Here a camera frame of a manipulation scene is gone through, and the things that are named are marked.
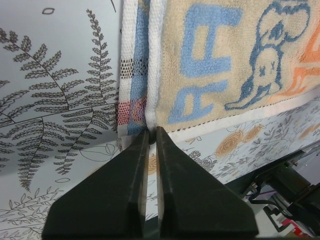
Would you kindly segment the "striped rabbit print towel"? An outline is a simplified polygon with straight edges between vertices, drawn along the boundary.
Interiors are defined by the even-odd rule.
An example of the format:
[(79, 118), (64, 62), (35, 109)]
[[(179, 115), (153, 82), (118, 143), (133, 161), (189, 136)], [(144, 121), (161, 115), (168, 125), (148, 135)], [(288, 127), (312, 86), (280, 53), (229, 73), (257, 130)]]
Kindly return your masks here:
[(175, 140), (299, 107), (320, 92), (317, 0), (125, 0), (118, 138)]

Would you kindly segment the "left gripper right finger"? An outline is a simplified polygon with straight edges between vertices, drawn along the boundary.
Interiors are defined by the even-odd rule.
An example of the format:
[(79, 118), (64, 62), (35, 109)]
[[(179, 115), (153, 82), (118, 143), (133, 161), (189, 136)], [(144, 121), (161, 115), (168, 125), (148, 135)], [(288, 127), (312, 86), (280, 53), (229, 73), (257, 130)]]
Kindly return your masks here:
[(158, 226), (162, 238), (254, 238), (253, 210), (156, 129)]

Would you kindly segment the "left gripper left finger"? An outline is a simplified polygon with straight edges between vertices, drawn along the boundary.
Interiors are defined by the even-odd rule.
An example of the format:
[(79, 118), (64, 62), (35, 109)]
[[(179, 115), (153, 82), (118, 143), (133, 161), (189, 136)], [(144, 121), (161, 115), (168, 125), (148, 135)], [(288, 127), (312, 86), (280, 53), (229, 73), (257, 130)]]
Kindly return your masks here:
[(142, 238), (146, 219), (149, 131), (50, 207), (43, 238)]

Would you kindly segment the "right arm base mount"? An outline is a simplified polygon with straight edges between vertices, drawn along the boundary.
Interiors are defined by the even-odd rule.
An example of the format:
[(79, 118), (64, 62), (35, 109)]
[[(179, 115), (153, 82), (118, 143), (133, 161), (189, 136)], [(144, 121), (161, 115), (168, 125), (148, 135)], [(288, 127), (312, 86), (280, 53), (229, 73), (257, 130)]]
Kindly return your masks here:
[(252, 192), (248, 200), (253, 205), (265, 205), (263, 211), (281, 232), (272, 216), (282, 214), (320, 234), (320, 184), (312, 184), (294, 166), (306, 152), (297, 150), (255, 171), (241, 176), (226, 186), (240, 197)]

